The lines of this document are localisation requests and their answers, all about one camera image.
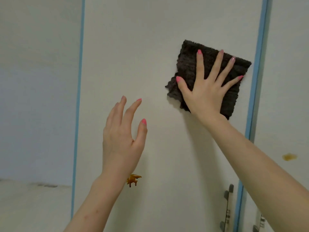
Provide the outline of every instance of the microfiber towel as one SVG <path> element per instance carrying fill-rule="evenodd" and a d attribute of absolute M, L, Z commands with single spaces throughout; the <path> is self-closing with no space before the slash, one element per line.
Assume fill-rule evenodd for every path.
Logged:
<path fill-rule="evenodd" d="M 179 100 L 181 102 L 180 108 L 186 111 L 190 111 L 190 110 L 188 106 L 186 105 L 183 99 L 183 96 L 178 88 L 178 85 L 176 82 L 176 76 L 182 77 L 186 81 L 188 88 L 191 91 L 193 90 L 195 77 L 196 77 L 196 53 L 198 49 L 200 49 L 203 53 L 204 68 L 205 68 L 204 78 L 206 79 L 209 76 L 211 72 L 211 68 L 214 65 L 216 57 L 219 53 L 219 50 L 215 50 L 213 48 L 204 46 L 202 44 L 185 40 L 182 44 L 180 54 L 178 55 L 178 60 L 177 60 L 177 65 L 176 65 L 177 72 L 172 77 L 172 79 L 168 82 L 167 86 L 165 86 L 168 89 L 168 96 L 176 100 Z M 223 60 L 221 63 L 220 73 L 227 66 L 227 63 L 229 62 L 231 58 L 232 58 L 232 55 L 224 53 Z M 236 58 L 234 66 L 231 69 L 230 73 L 227 75 L 222 86 L 238 76 L 245 75 L 250 65 L 251 65 L 251 62 L 244 60 L 242 58 Z M 232 115 L 234 111 L 234 106 L 238 98 L 240 82 L 241 81 L 233 85 L 228 90 L 228 92 L 225 94 L 223 98 L 220 113 L 224 115 L 227 119 L 230 118 L 230 116 Z"/>

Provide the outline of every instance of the blue edge strip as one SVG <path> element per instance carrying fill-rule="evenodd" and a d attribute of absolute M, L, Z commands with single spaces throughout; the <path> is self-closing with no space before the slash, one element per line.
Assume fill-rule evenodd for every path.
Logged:
<path fill-rule="evenodd" d="M 255 52 L 255 58 L 254 58 L 253 76 L 252 76 L 247 124 L 246 124 L 246 131 L 245 131 L 245 137 L 247 139 L 250 139 L 250 133 L 251 133 L 251 127 L 252 127 L 254 101 L 255 101 L 255 95 L 256 95 L 256 90 L 257 90 L 257 80 L 258 80 L 258 74 L 259 74 L 259 68 L 260 68 L 260 62 L 261 62 L 263 36 L 264 36 L 264 31 L 265 31 L 267 4 L 268 4 L 268 0 L 262 0 L 262 11 L 261 11 L 261 17 L 260 17 L 259 33 L 257 36 L 257 47 L 256 47 L 256 52 Z M 238 229 L 239 229 L 242 198 L 243 198 L 243 184 L 241 181 L 239 181 L 237 201 L 236 201 L 236 207 L 235 207 L 233 232 L 238 232 Z"/>
<path fill-rule="evenodd" d="M 76 121 L 75 121 L 75 142 L 74 142 L 74 160 L 73 160 L 71 219 L 73 218 L 73 215 L 74 215 L 77 141 L 78 141 L 78 128 L 79 128 L 80 87 L 81 87 L 81 80 L 82 80 L 82 62 L 83 62 L 84 22 L 85 22 L 85 0 L 82 0 L 82 16 L 81 16 L 80 42 L 79 42 L 79 71 L 78 71 L 77 98 L 76 98 L 76 118 L 75 118 Z"/>
<path fill-rule="evenodd" d="M 258 37 L 257 37 L 256 53 L 255 53 L 255 58 L 254 58 L 253 77 L 252 77 L 252 84 L 251 84 L 251 91 L 250 91 L 246 131 L 245 131 L 245 137 L 247 139 L 250 138 L 250 132 L 251 132 L 251 125 L 252 125 L 252 118 L 253 118 L 253 108 L 254 108 L 255 94 L 256 94 L 256 89 L 257 89 L 257 78 L 258 78 L 258 73 L 259 73 L 261 53 L 262 53 L 262 43 L 263 43 L 263 36 L 264 36 L 264 30 L 265 30 L 265 19 L 266 19 L 267 4 L 268 4 L 268 0 L 262 1 L 262 11 L 261 11 L 261 17 L 260 17 L 259 33 L 258 33 Z M 71 218 L 73 218 L 73 214 L 74 214 L 74 199 L 75 199 L 75 183 L 76 183 L 75 176 L 76 176 L 76 160 L 77 160 L 77 141 L 78 141 L 78 130 L 79 130 L 79 104 L 80 104 L 80 88 L 81 88 L 81 78 L 82 78 L 84 21 L 85 21 L 85 0 L 82 0 L 82 16 L 81 16 L 80 45 L 79 45 L 79 74 L 78 74 L 77 101 L 76 101 L 76 123 L 75 123 L 75 143 L 74 143 Z M 242 184 L 241 181 L 239 181 L 233 232 L 238 232 L 242 197 L 243 197 L 243 184 Z"/>

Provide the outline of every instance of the hand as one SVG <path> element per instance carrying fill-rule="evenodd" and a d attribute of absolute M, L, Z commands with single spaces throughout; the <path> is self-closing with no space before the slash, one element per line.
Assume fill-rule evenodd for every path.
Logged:
<path fill-rule="evenodd" d="M 125 112 L 126 97 L 111 110 L 103 131 L 103 172 L 105 176 L 116 175 L 125 184 L 133 173 L 145 147 L 147 124 L 143 119 L 137 130 L 136 140 L 131 135 L 131 124 L 141 99 L 135 101 Z"/>
<path fill-rule="evenodd" d="M 204 80 L 203 54 L 201 50 L 197 51 L 196 79 L 193 91 L 188 89 L 183 78 L 180 76 L 176 77 L 178 87 L 183 95 L 184 101 L 190 109 L 190 112 L 205 126 L 213 120 L 213 117 L 220 115 L 224 95 L 233 85 L 243 78 L 243 76 L 236 77 L 222 86 L 222 83 L 235 62 L 235 57 L 232 57 L 226 68 L 218 76 L 223 54 L 223 50 L 218 53 L 208 78 Z"/>

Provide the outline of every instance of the cabinet door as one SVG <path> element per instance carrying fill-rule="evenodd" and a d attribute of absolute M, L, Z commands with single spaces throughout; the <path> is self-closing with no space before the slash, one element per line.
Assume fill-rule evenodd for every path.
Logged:
<path fill-rule="evenodd" d="M 308 0 L 272 0 L 265 36 L 264 68 L 254 138 L 262 151 L 309 189 L 309 3 Z M 296 159 L 286 161 L 291 153 Z M 259 217 L 246 194 L 243 229 L 252 231 Z M 273 231 L 266 223 L 266 231 Z"/>
<path fill-rule="evenodd" d="M 145 150 L 106 231 L 220 231 L 224 191 L 238 178 L 209 133 L 165 85 L 185 39 L 254 61 L 262 0 L 86 0 L 75 210 L 102 169 L 102 132 L 122 95 L 142 98 L 132 124 L 147 120 Z M 231 123 L 245 131 L 252 68 Z"/>

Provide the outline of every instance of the white surface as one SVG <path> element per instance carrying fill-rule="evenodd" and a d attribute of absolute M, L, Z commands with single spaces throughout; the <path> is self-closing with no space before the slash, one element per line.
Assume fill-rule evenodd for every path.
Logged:
<path fill-rule="evenodd" d="M 106 226 L 122 231 L 219 231 L 224 191 L 238 178 L 211 139 L 167 98 L 183 40 L 254 61 L 262 0 L 86 0 L 75 211 L 102 169 L 102 131 L 122 95 L 142 98 L 132 129 L 147 119 L 144 153 Z M 252 68 L 232 124 L 244 133 Z"/>
<path fill-rule="evenodd" d="M 62 232 L 70 221 L 71 191 L 0 181 L 0 231 Z"/>
<path fill-rule="evenodd" d="M 0 178 L 71 185 L 82 0 L 0 0 Z"/>
<path fill-rule="evenodd" d="M 308 7 L 308 0 L 273 0 L 254 141 L 307 189 Z M 284 161 L 282 156 L 289 152 L 298 158 Z M 249 195 L 244 214 L 242 231 L 252 231 L 257 207 Z M 266 231 L 272 231 L 268 224 Z"/>

